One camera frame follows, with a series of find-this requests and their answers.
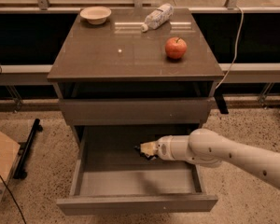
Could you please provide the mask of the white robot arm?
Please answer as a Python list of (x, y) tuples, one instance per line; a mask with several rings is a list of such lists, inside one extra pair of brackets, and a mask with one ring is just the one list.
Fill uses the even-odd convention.
[(225, 161), (280, 189), (280, 153), (237, 143), (207, 129), (143, 143), (140, 153), (148, 159), (159, 157), (206, 167)]

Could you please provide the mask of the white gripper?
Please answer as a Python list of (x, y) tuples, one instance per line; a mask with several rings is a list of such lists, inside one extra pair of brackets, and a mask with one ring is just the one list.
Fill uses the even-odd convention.
[(158, 155), (166, 161), (186, 161), (189, 157), (189, 137), (187, 135), (169, 135), (156, 142), (140, 145), (140, 151), (146, 157)]

